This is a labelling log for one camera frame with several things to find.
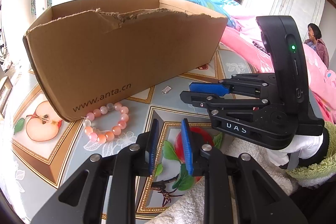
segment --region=dark hair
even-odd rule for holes
[[[308,24],[308,27],[313,30],[315,39],[320,39],[322,37],[321,30],[319,27],[317,27],[317,25],[310,23]]]

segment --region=woman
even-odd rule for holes
[[[322,34],[314,23],[310,23],[308,25],[308,36],[309,39],[307,39],[304,43],[307,44],[309,47],[311,47],[318,56],[321,58],[325,66],[328,68],[329,67],[329,54],[327,47],[323,40],[321,39]]]

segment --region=green fleece fabric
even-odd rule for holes
[[[325,128],[329,132],[329,147],[327,157],[319,164],[308,167],[298,167],[286,172],[295,179],[317,179],[323,178],[336,172],[336,125],[325,122]]]

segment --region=cardboard box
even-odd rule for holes
[[[74,0],[46,11],[23,41],[65,121],[208,63],[227,18],[184,0]]]

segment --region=wall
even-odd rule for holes
[[[333,55],[333,58],[329,61],[329,69],[336,71],[336,54]]]
[[[31,14],[31,0],[1,0],[1,19],[11,60],[17,63],[26,58],[22,37],[35,16]]]
[[[336,9],[328,1],[324,4],[324,10],[319,28],[322,33],[322,39],[327,46],[329,53],[329,60],[336,57]]]

